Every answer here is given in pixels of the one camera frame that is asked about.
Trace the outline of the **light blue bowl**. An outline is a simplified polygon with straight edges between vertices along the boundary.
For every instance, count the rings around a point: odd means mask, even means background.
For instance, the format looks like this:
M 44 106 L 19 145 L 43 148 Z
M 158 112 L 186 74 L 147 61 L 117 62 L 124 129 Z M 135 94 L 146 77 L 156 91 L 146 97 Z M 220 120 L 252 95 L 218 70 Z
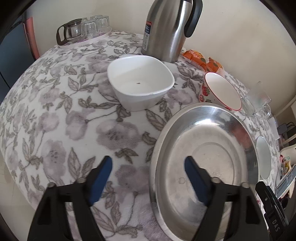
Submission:
M 259 173 L 262 180 L 269 178 L 271 172 L 271 153 L 269 145 L 263 136 L 256 139 L 257 162 L 259 166 Z

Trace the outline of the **large stainless steel plate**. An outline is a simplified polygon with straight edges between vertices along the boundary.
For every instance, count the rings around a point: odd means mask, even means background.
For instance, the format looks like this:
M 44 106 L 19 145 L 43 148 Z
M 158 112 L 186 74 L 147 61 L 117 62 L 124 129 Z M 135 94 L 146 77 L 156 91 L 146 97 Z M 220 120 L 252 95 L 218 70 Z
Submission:
M 161 131 L 149 171 L 152 211 L 172 240 L 190 240 L 206 211 L 185 173 L 187 156 L 226 184 L 259 181 L 255 144 L 238 117 L 210 103 L 182 108 Z

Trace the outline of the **strawberry pattern red-rimmed bowl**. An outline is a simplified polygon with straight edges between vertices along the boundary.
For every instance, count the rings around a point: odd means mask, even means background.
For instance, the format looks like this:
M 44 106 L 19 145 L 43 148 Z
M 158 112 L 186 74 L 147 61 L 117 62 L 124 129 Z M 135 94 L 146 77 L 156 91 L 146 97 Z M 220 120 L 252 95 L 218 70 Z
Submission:
M 207 72 L 198 94 L 199 102 L 220 105 L 229 111 L 240 111 L 242 103 L 234 86 L 217 73 Z

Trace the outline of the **white square bowl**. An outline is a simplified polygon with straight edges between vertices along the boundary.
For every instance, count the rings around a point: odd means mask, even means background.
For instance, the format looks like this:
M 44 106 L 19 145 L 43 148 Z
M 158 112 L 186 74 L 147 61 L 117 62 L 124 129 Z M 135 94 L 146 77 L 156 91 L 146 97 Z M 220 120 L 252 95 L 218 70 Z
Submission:
M 120 104 L 128 111 L 155 106 L 175 83 L 162 61 L 145 55 L 128 55 L 112 61 L 107 76 Z

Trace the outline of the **floral purple tablecloth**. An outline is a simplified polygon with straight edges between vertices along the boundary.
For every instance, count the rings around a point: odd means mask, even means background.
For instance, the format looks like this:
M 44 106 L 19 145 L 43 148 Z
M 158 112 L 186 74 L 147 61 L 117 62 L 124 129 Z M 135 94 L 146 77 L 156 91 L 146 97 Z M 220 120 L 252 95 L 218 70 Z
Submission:
M 149 205 L 149 162 L 167 121 L 198 101 L 204 75 L 179 57 L 168 64 L 174 87 L 154 107 L 130 112 L 113 92 L 107 67 L 141 47 L 142 35 L 120 31 L 77 48 L 55 46 L 1 103 L 1 153 L 33 208 L 49 182 L 70 184 L 112 157 L 109 182 L 92 209 L 107 240 L 167 240 Z

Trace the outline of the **clear glass mug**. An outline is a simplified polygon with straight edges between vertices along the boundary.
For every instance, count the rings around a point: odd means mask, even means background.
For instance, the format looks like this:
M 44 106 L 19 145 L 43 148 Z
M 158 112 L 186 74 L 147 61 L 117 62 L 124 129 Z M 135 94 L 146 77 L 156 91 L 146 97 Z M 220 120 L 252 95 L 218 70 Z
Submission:
M 271 98 L 264 91 L 262 82 L 257 82 L 243 97 L 242 109 L 247 116 L 266 120 L 271 115 Z

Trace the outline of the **orange snack packet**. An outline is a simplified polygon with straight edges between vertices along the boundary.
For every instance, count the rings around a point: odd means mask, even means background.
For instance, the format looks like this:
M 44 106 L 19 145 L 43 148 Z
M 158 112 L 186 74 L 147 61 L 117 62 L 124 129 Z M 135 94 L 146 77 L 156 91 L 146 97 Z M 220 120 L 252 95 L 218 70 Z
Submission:
M 188 50 L 183 53 L 185 60 L 191 65 L 206 71 L 206 60 L 204 56 L 195 50 Z
M 213 72 L 219 75 L 225 74 L 223 66 L 211 57 L 209 57 L 208 61 L 206 62 L 206 72 Z

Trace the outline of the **round white tray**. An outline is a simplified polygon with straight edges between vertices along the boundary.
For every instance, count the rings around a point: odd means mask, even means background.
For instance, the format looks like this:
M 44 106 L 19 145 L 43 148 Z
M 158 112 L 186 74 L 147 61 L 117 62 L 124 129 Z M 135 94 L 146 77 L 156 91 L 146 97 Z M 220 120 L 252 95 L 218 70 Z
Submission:
M 96 42 L 98 42 L 98 41 L 106 38 L 111 33 L 112 28 L 111 27 L 108 27 L 108 28 L 106 28 L 106 30 L 107 31 L 106 32 L 103 32 L 102 35 L 97 36 L 95 38 L 85 39 L 85 40 L 82 40 L 80 42 L 75 42 L 75 43 L 67 43 L 67 44 L 62 45 L 62 46 L 59 45 L 59 47 L 61 49 L 73 49 L 73 48 L 78 48 L 78 47 L 81 47 L 81 46 L 84 46 L 84 45 L 87 45 L 87 44 L 96 43 Z

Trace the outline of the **clear drinking glass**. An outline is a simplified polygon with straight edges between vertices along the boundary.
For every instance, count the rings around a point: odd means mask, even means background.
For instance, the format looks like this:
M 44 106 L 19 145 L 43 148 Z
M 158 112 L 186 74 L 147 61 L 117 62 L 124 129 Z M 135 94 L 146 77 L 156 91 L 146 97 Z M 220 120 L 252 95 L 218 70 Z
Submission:
M 109 27 L 109 16 L 95 15 L 91 16 L 90 20 L 95 22 L 98 33 Z
M 82 20 L 83 37 L 92 39 L 99 36 L 96 21 L 94 20 Z

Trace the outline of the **pink rolled mat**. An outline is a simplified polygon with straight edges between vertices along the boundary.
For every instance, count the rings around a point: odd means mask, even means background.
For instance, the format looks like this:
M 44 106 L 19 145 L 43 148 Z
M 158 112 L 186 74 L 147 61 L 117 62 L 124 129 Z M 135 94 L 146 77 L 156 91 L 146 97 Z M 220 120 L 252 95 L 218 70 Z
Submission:
M 28 19 L 26 19 L 23 26 L 25 29 L 27 42 L 29 44 L 29 48 L 32 53 L 32 56 L 35 60 L 37 60 L 40 57 L 40 54 L 39 54 L 39 50 L 38 50 L 37 42 L 35 38 L 33 17 L 31 16 Z

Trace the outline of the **stainless steel thermos jug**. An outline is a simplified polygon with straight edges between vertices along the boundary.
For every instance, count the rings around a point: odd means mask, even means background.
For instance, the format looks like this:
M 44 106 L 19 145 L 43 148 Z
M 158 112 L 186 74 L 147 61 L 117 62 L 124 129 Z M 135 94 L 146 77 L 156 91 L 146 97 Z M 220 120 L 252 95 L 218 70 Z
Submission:
M 185 40 L 196 29 L 202 9 L 202 0 L 154 1 L 147 15 L 142 54 L 176 62 Z

